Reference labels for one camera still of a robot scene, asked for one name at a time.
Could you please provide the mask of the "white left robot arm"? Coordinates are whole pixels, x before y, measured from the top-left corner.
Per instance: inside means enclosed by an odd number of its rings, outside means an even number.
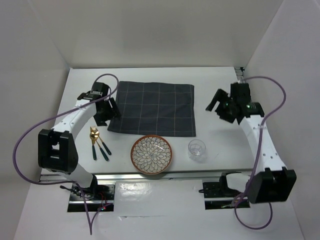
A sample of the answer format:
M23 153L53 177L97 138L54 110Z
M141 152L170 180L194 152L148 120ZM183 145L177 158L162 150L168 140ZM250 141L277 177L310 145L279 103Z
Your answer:
M39 167L79 184L81 194L88 200L97 197L98 182L94 174L80 165L75 141L91 118L100 127L121 116L114 98L108 97L109 93L107 84L93 83L91 90L79 95L73 112L52 129L43 129L38 134Z

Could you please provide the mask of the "clear drinking glass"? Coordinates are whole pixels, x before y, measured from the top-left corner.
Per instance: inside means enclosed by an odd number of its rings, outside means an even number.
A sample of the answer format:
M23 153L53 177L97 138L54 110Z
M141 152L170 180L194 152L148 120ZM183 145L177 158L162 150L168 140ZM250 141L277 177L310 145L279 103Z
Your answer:
M188 144L188 157L198 163L204 163L207 160L207 148L203 141L193 139Z

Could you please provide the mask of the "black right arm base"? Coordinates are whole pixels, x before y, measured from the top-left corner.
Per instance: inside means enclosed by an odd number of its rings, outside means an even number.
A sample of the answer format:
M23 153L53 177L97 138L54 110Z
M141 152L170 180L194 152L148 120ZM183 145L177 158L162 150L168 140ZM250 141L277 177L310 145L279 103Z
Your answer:
M202 189L198 190L200 194L204 195L205 199L217 198L234 198L240 194L238 190L228 188L226 183L223 182L203 182Z

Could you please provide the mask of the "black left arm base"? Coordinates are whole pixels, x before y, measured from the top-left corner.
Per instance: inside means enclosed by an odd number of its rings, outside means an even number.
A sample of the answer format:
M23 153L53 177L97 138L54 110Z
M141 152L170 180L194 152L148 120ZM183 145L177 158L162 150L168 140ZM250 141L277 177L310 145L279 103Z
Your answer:
M77 185L73 184L71 187L60 185L59 187L70 192L69 200L71 202L83 201L81 190ZM83 189L83 193L86 201L89 203L108 203L114 200L115 188L116 186L114 184L98 185L93 192L89 192L88 189Z

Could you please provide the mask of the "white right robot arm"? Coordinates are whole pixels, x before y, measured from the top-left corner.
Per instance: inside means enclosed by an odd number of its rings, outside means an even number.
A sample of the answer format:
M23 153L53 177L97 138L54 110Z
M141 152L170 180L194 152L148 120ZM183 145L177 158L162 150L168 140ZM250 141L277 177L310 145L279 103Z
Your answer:
M284 202L297 179L278 155L262 106L247 83L218 89L206 104L192 84L121 81L118 110L101 130L113 157L142 174L222 171L223 196Z

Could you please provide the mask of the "dark grey checked cloth napkin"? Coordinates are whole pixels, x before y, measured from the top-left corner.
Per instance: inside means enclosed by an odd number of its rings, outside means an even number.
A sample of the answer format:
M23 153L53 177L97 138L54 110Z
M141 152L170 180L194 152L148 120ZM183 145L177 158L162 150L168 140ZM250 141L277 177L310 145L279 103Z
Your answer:
M108 131L195 137L194 96L192 84L121 81L115 99L121 117L110 121Z

